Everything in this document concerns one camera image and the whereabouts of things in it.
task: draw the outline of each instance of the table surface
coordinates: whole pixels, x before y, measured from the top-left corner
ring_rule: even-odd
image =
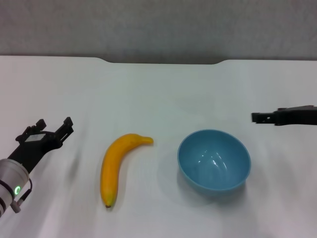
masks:
[[[251,113],[317,104],[316,75],[314,61],[0,57],[1,157],[38,119],[53,131],[67,116],[74,122],[63,147],[31,172],[34,188],[22,211],[1,217],[0,238],[315,238],[317,126],[256,125]],[[249,150],[251,173],[233,198],[198,195],[178,170],[179,144],[205,128],[226,131]],[[108,211],[101,164],[126,133],[155,144],[126,156]]]

